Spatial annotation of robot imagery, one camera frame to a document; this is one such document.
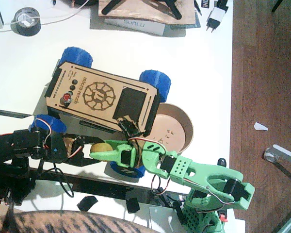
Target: white label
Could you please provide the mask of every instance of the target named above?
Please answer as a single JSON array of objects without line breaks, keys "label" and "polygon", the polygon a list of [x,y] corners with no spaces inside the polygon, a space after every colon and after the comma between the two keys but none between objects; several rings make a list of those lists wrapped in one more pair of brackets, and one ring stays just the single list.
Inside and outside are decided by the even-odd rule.
[{"label": "white label", "polygon": [[105,23],[156,35],[163,35],[165,29],[165,24],[144,20],[106,18]]}]

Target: round cardboard container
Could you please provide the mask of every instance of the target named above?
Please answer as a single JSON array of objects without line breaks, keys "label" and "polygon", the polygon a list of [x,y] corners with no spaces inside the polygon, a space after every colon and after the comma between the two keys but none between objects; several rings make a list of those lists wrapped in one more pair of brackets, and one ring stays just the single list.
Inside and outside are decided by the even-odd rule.
[{"label": "round cardboard container", "polygon": [[168,151],[185,151],[193,139],[193,124],[179,107],[160,103],[151,134],[146,137],[162,143]]}]

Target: wooden board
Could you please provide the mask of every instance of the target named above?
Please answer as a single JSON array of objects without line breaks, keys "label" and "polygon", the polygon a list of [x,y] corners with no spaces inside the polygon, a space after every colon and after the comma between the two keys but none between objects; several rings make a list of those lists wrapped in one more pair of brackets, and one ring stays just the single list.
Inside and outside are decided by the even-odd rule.
[{"label": "wooden board", "polygon": [[[66,93],[72,95],[68,106],[62,103]],[[141,132],[150,132],[157,94],[150,84],[65,62],[54,73],[46,99],[48,107],[108,129],[121,131],[117,119],[129,116]]]},{"label": "wooden board", "polygon": [[111,0],[99,0],[98,13],[103,17],[147,19],[164,24],[195,24],[194,1],[177,0],[176,7],[182,14],[177,20],[165,2],[156,0],[122,0],[106,16],[101,10]]}]

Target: engraved gear logo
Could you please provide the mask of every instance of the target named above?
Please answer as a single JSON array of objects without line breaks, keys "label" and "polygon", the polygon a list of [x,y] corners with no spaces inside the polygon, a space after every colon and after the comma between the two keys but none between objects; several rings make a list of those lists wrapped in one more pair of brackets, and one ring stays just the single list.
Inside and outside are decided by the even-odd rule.
[{"label": "engraved gear logo", "polygon": [[115,94],[113,88],[106,83],[95,82],[86,87],[83,98],[92,110],[104,111],[113,105]]}]

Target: wooden floor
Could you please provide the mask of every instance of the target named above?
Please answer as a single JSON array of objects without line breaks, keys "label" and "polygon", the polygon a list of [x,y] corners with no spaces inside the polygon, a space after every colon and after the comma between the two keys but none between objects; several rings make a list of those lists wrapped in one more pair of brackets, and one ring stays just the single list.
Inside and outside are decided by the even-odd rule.
[{"label": "wooden floor", "polygon": [[262,159],[272,144],[291,151],[291,0],[271,13],[274,4],[234,1],[230,167],[256,188],[249,209],[235,211],[247,233],[276,232],[291,216],[291,164]]}]

